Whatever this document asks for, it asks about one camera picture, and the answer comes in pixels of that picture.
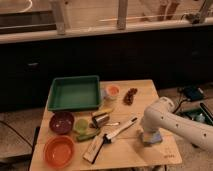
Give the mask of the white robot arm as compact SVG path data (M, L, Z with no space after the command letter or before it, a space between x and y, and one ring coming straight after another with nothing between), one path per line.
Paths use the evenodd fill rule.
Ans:
M173 101L167 97L160 97L145 108L141 119L142 141L152 144L156 133L163 128L213 153L213 126L175 115L174 108Z

